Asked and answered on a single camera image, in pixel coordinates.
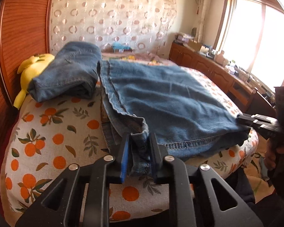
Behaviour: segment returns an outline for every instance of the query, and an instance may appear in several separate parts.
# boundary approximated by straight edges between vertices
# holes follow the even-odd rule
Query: cabinet door
[[[227,93],[230,85],[232,84],[232,79],[227,72],[223,72],[220,69],[212,69],[209,76],[211,81],[213,81],[224,93]]]
[[[180,55],[180,50],[174,46],[171,47],[170,53],[169,53],[169,59],[173,61],[174,63],[177,63],[177,59]]]
[[[204,61],[197,60],[196,66],[194,67],[199,72],[203,73],[206,76],[209,76],[211,70],[208,64]]]
[[[183,53],[181,62],[179,63],[179,66],[185,66],[185,67],[193,68],[192,61],[193,61],[193,58],[190,54]]]

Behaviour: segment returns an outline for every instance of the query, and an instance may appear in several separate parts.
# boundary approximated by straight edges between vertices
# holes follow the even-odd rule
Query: denim jeans
[[[86,42],[69,42],[57,53],[47,68],[29,83],[27,91],[42,102],[61,94],[91,98],[98,81],[100,48]]]
[[[30,84],[38,102],[62,93],[91,98],[101,80],[102,105],[109,122],[102,130],[112,151],[124,132],[131,133],[129,174],[150,173],[148,135],[183,160],[211,155],[242,144],[249,128],[235,118],[191,75],[178,66],[146,66],[101,60],[100,49],[85,42],[67,43]]]
[[[132,134],[131,175],[150,172],[150,132],[169,154],[183,160],[213,155],[248,138],[249,128],[237,125],[222,104],[178,66],[107,60],[98,63],[98,75],[111,123],[103,130],[109,148],[117,145],[114,134]]]

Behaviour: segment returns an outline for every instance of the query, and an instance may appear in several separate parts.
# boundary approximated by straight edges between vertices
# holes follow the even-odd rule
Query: yellow plush toy
[[[17,70],[17,74],[21,74],[20,84],[21,91],[16,96],[14,101],[14,107],[20,109],[27,92],[29,82],[40,75],[41,72],[52,62],[55,58],[52,54],[40,54],[37,56],[31,56],[27,60],[24,60]]]

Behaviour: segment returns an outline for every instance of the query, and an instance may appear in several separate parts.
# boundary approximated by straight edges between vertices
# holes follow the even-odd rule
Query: bedspread
[[[210,79],[183,68],[194,76],[235,117],[240,111]],[[108,153],[101,131],[101,95],[97,85],[90,100],[59,96],[44,103],[30,97],[20,111],[5,152],[0,193],[7,222],[14,226],[20,215],[69,164],[93,163]],[[235,145],[205,158],[186,161],[208,163],[226,178],[239,166],[246,167],[258,144],[251,129],[240,147]],[[155,185],[148,176],[127,178],[123,185],[110,185],[110,221],[123,221],[157,214],[168,209],[168,185]]]

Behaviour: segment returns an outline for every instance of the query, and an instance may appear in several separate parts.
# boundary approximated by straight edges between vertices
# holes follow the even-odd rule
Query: human hand
[[[280,159],[278,163],[278,169],[280,169],[280,171],[283,171],[284,170],[284,147],[278,147],[276,150],[274,150],[271,139],[268,139],[266,152],[265,152],[265,158],[264,158],[264,164],[269,171],[276,168],[276,153],[282,156],[282,159]]]

